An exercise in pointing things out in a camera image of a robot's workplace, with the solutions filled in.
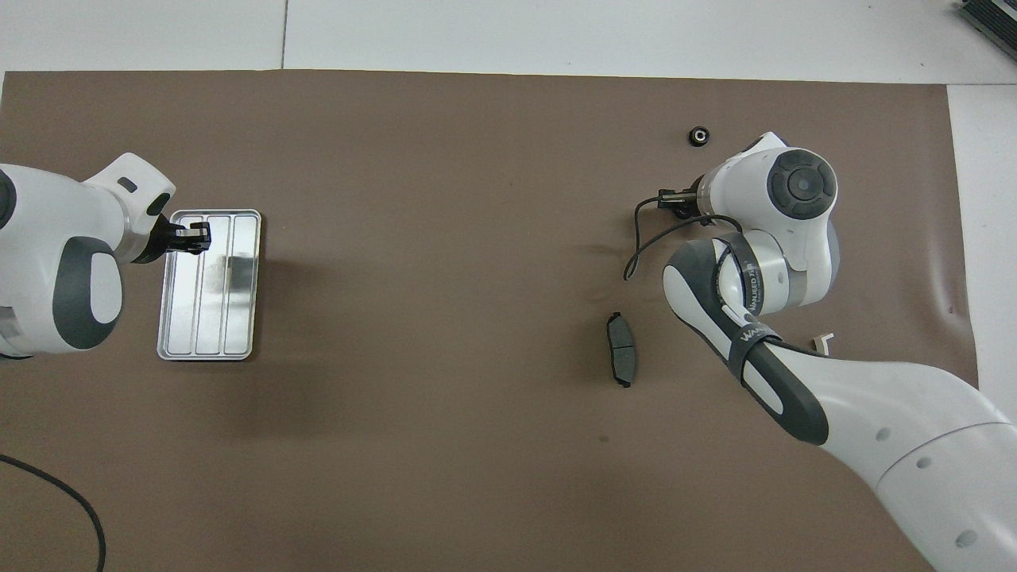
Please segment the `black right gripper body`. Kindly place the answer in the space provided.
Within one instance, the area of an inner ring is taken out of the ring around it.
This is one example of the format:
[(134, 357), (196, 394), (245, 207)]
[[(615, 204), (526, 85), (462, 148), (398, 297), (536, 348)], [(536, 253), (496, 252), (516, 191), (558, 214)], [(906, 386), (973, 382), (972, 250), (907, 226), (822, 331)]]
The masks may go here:
[(671, 211), (679, 220), (704, 216), (705, 211), (700, 206), (701, 182), (702, 178), (696, 178), (690, 187), (682, 191), (659, 189), (657, 192), (658, 209)]

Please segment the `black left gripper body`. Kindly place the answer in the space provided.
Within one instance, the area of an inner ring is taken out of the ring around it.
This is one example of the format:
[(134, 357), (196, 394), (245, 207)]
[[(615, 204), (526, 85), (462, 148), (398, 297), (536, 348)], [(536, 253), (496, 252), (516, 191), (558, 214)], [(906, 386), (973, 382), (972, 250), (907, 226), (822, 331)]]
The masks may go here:
[(157, 216), (153, 230), (149, 231), (148, 242), (145, 243), (141, 253), (131, 261), (131, 264), (148, 264), (163, 258), (171, 251), (184, 251), (191, 253), (193, 240), (186, 236), (191, 228), (180, 224), (171, 223), (164, 214)]

